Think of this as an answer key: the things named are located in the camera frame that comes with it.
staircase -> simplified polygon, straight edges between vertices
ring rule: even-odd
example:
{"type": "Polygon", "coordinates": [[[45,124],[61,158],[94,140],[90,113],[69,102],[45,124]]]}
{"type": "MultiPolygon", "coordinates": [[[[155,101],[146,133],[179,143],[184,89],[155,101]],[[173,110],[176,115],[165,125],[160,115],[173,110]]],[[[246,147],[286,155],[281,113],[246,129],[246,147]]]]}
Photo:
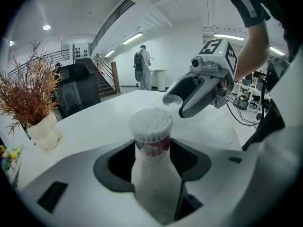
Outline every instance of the staircase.
{"type": "Polygon", "coordinates": [[[103,75],[100,73],[90,58],[78,59],[76,60],[76,63],[84,63],[89,69],[89,72],[97,76],[98,92],[100,98],[117,94],[116,91],[105,80],[103,75]]]}

stair railing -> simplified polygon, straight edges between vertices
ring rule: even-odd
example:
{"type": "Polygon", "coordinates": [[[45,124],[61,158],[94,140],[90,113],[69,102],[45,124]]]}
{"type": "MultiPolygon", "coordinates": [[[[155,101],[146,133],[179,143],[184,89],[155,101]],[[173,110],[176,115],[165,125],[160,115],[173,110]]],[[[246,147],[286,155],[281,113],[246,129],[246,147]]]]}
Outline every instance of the stair railing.
{"type": "Polygon", "coordinates": [[[104,25],[100,28],[99,32],[97,33],[96,38],[91,43],[91,46],[90,46],[91,50],[90,51],[93,51],[96,48],[99,40],[103,37],[105,32],[112,26],[112,24],[114,22],[116,22],[118,20],[118,18],[120,18],[133,5],[135,5],[135,3],[133,1],[130,1],[130,0],[125,0],[124,2],[122,2],[119,5],[119,7],[109,16],[109,18],[105,21],[104,25]]]}
{"type": "Polygon", "coordinates": [[[114,83],[115,91],[118,94],[120,94],[121,89],[120,89],[120,83],[119,83],[119,77],[118,77],[116,62],[115,61],[111,62],[110,63],[111,67],[110,67],[109,65],[107,65],[107,63],[104,60],[102,60],[99,57],[99,54],[96,54],[96,56],[94,57],[94,60],[96,62],[97,68],[101,72],[101,74],[102,75],[104,75],[104,73],[107,74],[107,76],[108,76],[107,78],[112,80],[113,83],[114,83]]]}
{"type": "MultiPolygon", "coordinates": [[[[46,63],[53,64],[56,62],[61,62],[65,60],[70,59],[70,49],[62,50],[62,51],[56,51],[53,53],[45,54],[44,60],[46,63]]],[[[24,76],[27,71],[27,65],[28,63],[38,61],[39,58],[33,59],[32,61],[28,61],[22,65],[20,65],[19,69],[14,69],[11,72],[8,73],[8,76],[11,80],[15,80],[19,75],[24,76]]]]}

toy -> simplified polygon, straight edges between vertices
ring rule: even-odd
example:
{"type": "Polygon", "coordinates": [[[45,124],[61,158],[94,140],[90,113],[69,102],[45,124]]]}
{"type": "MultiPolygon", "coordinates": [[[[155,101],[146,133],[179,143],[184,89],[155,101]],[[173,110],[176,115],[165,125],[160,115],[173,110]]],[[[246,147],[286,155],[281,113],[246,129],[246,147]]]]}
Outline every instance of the toy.
{"type": "Polygon", "coordinates": [[[2,157],[9,157],[9,153],[7,151],[4,151],[2,157]]]}
{"type": "Polygon", "coordinates": [[[17,152],[20,154],[20,153],[21,153],[21,151],[22,151],[22,146],[21,146],[21,145],[19,145],[19,146],[17,147],[17,152]]]}
{"type": "Polygon", "coordinates": [[[5,146],[0,145],[0,155],[2,155],[5,152],[5,146]]]}
{"type": "Polygon", "coordinates": [[[13,151],[13,152],[10,154],[10,157],[11,157],[13,160],[16,160],[17,157],[18,157],[18,152],[17,152],[17,151],[13,151]]]}
{"type": "Polygon", "coordinates": [[[15,169],[16,166],[17,166],[17,163],[14,160],[12,160],[11,163],[10,163],[10,168],[15,169]]]}
{"type": "Polygon", "coordinates": [[[9,155],[14,151],[15,149],[12,147],[7,147],[5,152],[7,152],[9,155]]]}
{"type": "Polygon", "coordinates": [[[4,172],[8,171],[9,167],[10,167],[10,162],[9,161],[7,161],[7,160],[2,160],[1,161],[1,168],[4,172]]]}

backpack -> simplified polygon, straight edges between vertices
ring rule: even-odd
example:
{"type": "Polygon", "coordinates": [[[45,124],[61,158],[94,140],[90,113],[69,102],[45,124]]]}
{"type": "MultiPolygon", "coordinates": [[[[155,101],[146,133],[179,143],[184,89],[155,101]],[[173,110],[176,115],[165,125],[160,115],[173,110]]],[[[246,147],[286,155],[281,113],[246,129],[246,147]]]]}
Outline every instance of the backpack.
{"type": "Polygon", "coordinates": [[[145,65],[145,62],[144,62],[144,58],[142,56],[142,51],[143,49],[140,51],[140,52],[137,52],[135,55],[134,55],[134,67],[140,67],[140,66],[144,66],[145,65]]]}
{"type": "Polygon", "coordinates": [[[138,82],[141,82],[144,79],[143,66],[145,65],[145,62],[144,62],[144,58],[141,54],[142,51],[143,51],[143,49],[134,55],[134,76],[136,77],[136,80],[138,82]]]}

person's arm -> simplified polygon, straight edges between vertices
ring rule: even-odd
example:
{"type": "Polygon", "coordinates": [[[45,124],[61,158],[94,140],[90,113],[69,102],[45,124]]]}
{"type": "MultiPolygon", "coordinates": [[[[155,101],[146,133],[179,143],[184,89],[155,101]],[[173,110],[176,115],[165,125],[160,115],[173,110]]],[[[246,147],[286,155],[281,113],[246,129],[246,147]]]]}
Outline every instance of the person's arm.
{"type": "Polygon", "coordinates": [[[269,39],[265,21],[270,19],[259,0],[230,0],[242,17],[249,39],[238,56],[235,80],[260,68],[268,57],[269,39]]]}
{"type": "Polygon", "coordinates": [[[151,66],[152,64],[151,64],[151,55],[150,55],[150,53],[148,52],[148,51],[146,51],[147,52],[147,64],[149,65],[149,66],[151,66]]]}
{"type": "Polygon", "coordinates": [[[259,69],[269,55],[269,38],[266,23],[248,27],[249,40],[238,56],[235,80],[241,79],[259,69]]]}

